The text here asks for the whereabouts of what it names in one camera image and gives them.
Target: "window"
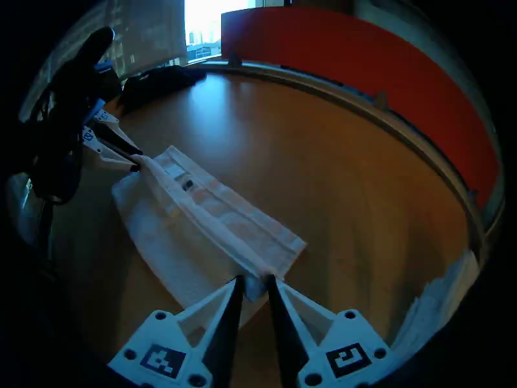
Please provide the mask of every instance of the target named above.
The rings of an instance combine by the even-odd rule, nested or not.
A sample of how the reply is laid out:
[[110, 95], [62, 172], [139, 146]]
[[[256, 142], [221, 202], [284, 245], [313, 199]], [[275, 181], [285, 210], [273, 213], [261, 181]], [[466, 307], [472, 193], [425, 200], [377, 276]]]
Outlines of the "window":
[[257, 0], [185, 0], [185, 40], [188, 45], [221, 40], [221, 14], [255, 8]]

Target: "wooden table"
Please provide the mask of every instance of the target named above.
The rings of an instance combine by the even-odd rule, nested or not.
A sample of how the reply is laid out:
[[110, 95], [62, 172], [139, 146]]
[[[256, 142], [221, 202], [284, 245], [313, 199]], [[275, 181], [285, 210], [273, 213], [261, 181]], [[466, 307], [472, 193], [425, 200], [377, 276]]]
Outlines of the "wooden table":
[[[209, 75], [121, 120], [149, 156], [169, 144], [307, 243], [286, 276], [388, 344], [425, 283], [467, 247], [465, 215], [415, 153], [356, 114], [287, 86]], [[114, 208], [123, 173], [85, 171], [56, 209], [58, 259], [85, 339], [109, 361], [155, 309], [181, 311]], [[280, 386], [266, 305], [240, 330], [233, 386]]]

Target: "white towel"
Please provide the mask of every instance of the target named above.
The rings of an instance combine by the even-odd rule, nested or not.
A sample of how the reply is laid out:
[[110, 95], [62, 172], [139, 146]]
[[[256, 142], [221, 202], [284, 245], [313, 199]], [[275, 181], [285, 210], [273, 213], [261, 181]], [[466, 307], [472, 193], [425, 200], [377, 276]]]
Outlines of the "white towel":
[[283, 278], [306, 243], [170, 146], [112, 188], [143, 260], [187, 308], [238, 274], [240, 325], [268, 300], [261, 278]]
[[458, 309], [461, 300], [479, 276], [475, 255], [464, 250], [444, 277], [434, 279], [407, 312], [392, 349], [392, 358], [385, 374], [393, 372], [409, 360], [431, 337], [443, 328]]

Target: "black object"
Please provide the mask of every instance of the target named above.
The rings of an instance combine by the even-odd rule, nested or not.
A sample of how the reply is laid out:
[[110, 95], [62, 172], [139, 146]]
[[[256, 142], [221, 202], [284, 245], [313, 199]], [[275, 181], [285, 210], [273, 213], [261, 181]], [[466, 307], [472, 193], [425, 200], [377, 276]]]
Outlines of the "black object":
[[204, 70], [181, 66], [151, 69], [127, 79], [117, 106], [122, 105], [124, 114], [127, 114], [157, 98], [190, 87], [205, 77]]
[[274, 275], [268, 276], [267, 286], [271, 317], [275, 328], [280, 379], [284, 388], [296, 388], [298, 372], [309, 361], [309, 356], [280, 296]]
[[229, 387], [231, 380], [233, 355], [237, 345], [238, 322], [242, 309], [242, 297], [244, 296], [244, 278], [237, 276], [235, 279], [233, 292], [202, 360], [212, 374], [212, 387], [215, 388]]
[[[114, 37], [110, 27], [91, 34], [77, 55], [56, 72], [32, 109], [29, 121], [21, 125], [22, 130], [32, 134], [32, 147], [20, 170], [29, 174], [39, 198], [65, 204], [77, 191], [83, 126], [99, 100], [112, 98], [121, 90], [120, 83], [113, 82], [111, 65], [98, 65]], [[50, 95], [54, 107], [49, 112]]]

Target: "red panel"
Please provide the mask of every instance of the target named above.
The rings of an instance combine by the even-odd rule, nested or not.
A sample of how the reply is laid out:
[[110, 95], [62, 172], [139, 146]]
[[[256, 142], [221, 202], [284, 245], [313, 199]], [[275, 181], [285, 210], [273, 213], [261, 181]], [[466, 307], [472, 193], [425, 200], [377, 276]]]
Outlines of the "red panel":
[[498, 175], [488, 134], [461, 89], [420, 50], [371, 23], [312, 8], [222, 15], [222, 56], [285, 65], [343, 82], [388, 105], [448, 156], [483, 207]]

